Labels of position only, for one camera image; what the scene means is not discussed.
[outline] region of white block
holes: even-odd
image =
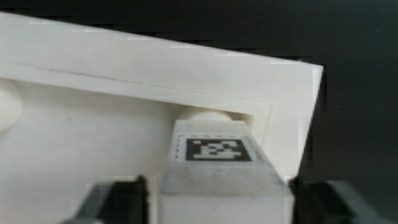
[[[322,66],[0,13],[0,77],[246,114],[285,179]]]
[[[233,156],[192,157],[217,141],[235,143]],[[160,189],[160,224],[290,224],[292,212],[294,196],[246,123],[178,121]]]

